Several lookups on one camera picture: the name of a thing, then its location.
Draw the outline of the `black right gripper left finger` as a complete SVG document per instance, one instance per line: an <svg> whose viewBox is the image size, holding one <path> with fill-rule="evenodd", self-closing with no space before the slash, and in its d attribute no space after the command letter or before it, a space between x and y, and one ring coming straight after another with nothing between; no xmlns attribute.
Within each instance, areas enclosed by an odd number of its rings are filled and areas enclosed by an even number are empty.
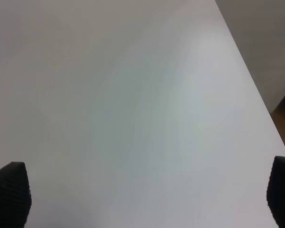
<svg viewBox="0 0 285 228"><path fill-rule="evenodd" d="M0 169L0 228L23 228L32 205L24 162L10 162Z"/></svg>

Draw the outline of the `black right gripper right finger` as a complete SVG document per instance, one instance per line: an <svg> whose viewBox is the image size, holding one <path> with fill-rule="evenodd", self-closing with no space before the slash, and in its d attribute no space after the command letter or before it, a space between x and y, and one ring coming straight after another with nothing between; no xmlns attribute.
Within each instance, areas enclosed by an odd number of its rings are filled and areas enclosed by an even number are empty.
<svg viewBox="0 0 285 228"><path fill-rule="evenodd" d="M283 156L274 158L266 200L278 227L285 228L285 157Z"/></svg>

